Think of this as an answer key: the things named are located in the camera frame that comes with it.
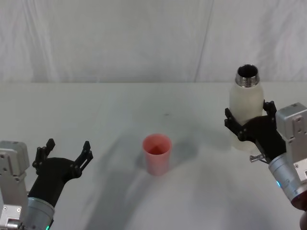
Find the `white bottle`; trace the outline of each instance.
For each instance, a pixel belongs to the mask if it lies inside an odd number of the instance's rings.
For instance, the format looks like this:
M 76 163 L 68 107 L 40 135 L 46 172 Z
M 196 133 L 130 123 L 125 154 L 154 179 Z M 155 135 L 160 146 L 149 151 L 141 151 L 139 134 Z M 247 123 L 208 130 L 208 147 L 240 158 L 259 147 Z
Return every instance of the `white bottle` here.
M 263 108 L 263 89 L 260 85 L 258 69 L 254 65 L 239 67 L 236 81 L 229 95 L 229 109 L 240 125 L 244 125 L 250 119 L 261 116 Z M 256 149 L 250 141 L 241 142 L 235 134 L 231 133 L 232 145 L 242 151 Z

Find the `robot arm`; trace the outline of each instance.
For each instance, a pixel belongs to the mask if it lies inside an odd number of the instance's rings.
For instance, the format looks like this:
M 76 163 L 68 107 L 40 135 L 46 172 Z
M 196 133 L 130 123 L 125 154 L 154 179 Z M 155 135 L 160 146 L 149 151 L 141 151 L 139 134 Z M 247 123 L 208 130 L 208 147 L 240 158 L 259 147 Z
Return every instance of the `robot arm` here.
M 225 126 L 240 141 L 252 141 L 261 155 L 250 156 L 250 161 L 261 160 L 291 204 L 307 210 L 307 108 L 300 103 L 276 111 L 274 102 L 265 102 L 266 116 L 258 116 L 241 126 L 225 110 Z
M 4 202 L 1 230 L 49 230 L 65 183 L 79 178 L 93 159 L 88 141 L 75 161 L 48 158 L 54 146 L 54 140 L 49 139 L 45 147 L 37 148 L 32 165 L 38 177 L 27 195 L 24 184 L 25 170 L 29 167 L 26 145 L 22 142 L 0 142 L 0 189 Z

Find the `metal cylinder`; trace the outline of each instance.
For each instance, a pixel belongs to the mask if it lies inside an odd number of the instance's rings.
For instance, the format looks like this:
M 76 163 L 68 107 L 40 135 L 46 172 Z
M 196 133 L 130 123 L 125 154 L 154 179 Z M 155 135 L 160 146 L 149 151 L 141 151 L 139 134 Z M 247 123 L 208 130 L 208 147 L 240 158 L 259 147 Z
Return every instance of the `metal cylinder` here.
M 26 229 L 47 230 L 53 220 L 54 207 L 44 200 L 29 197 L 28 209 L 22 225 Z
M 288 164 L 286 153 L 272 160 L 269 170 L 290 201 L 307 190 L 307 184 L 301 183 L 294 168 Z
M 236 73 L 236 84 L 249 88 L 257 85 L 260 81 L 258 69 L 256 66 L 251 64 L 246 64 L 240 66 Z

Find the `table surface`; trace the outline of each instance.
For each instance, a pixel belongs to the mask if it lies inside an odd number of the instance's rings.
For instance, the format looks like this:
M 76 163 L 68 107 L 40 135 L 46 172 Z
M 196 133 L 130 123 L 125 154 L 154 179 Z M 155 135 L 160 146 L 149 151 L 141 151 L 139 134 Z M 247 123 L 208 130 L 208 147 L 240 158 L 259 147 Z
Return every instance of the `table surface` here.
M 267 165 L 231 147 L 224 127 L 229 83 L 1 84 L 0 139 L 23 141 L 30 162 L 54 138 L 50 157 L 93 161 L 66 184 L 54 230 L 296 230 L 301 211 Z M 263 83 L 277 108 L 307 104 L 307 83 Z M 173 142 L 171 170 L 150 176 L 141 143 Z M 30 189 L 36 179 L 27 170 Z

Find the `white curtain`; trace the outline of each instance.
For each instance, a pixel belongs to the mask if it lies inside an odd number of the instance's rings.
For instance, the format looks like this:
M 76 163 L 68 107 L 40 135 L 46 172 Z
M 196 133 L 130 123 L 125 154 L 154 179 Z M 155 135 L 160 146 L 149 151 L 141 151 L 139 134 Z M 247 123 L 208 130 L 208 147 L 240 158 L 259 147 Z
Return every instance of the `white curtain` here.
M 1 0 L 2 82 L 307 80 L 307 1 Z

